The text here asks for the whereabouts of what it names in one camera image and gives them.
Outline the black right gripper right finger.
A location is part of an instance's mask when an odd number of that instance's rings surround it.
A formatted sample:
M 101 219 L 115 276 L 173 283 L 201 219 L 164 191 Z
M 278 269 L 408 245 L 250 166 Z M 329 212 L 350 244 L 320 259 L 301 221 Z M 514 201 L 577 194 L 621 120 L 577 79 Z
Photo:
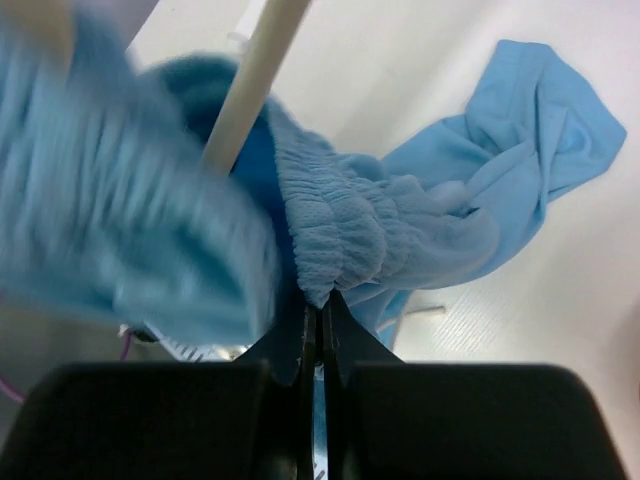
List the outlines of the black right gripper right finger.
M 367 435 L 376 424 L 373 381 L 403 363 L 352 315 L 341 293 L 322 308 L 326 442 L 330 479 L 363 479 L 372 469 Z

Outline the white plastic hanger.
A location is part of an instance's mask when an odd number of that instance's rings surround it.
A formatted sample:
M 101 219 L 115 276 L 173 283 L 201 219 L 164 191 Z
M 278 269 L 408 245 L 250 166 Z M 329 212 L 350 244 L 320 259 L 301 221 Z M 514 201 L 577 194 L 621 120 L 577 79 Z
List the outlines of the white plastic hanger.
M 310 4 L 251 1 L 229 34 L 239 65 L 203 153 L 218 172 L 233 169 Z

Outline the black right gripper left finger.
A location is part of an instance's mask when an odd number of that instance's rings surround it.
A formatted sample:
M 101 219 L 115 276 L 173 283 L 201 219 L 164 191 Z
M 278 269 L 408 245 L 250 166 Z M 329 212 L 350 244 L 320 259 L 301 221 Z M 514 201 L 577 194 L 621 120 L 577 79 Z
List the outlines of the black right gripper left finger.
M 256 367 L 258 397 L 253 479 L 312 479 L 315 310 L 291 302 L 234 364 Z

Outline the light blue shorts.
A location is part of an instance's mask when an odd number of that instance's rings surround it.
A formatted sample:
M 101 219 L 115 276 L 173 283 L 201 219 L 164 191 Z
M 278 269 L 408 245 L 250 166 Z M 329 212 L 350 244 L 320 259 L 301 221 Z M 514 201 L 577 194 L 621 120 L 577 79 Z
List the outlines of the light blue shorts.
M 253 342 L 296 287 L 375 328 L 510 260 L 626 137 L 550 47 L 503 40 L 462 114 L 382 159 L 269 99 L 218 174 L 202 150 L 235 71 L 195 55 L 137 74 L 89 10 L 3 2 L 2 288 L 189 345 Z

